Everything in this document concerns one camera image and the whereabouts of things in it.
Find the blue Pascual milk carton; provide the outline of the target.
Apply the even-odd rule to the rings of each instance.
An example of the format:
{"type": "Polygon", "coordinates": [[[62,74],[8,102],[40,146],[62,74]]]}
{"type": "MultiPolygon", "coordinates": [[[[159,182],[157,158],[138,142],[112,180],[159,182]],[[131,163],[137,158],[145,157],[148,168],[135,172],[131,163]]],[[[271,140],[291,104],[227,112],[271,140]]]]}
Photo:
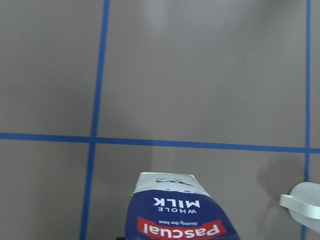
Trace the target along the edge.
{"type": "Polygon", "coordinates": [[[142,172],[130,200],[127,240],[238,240],[221,206],[191,174],[142,172]]]}

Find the white HOME mug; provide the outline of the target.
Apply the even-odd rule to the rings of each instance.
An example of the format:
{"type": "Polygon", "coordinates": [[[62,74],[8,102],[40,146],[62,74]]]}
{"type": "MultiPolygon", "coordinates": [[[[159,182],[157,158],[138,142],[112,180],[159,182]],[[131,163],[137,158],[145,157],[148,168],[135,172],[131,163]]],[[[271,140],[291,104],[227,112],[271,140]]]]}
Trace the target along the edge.
{"type": "Polygon", "coordinates": [[[290,216],[301,225],[320,233],[320,185],[302,182],[289,194],[281,194],[279,205],[287,208],[290,216]]]}

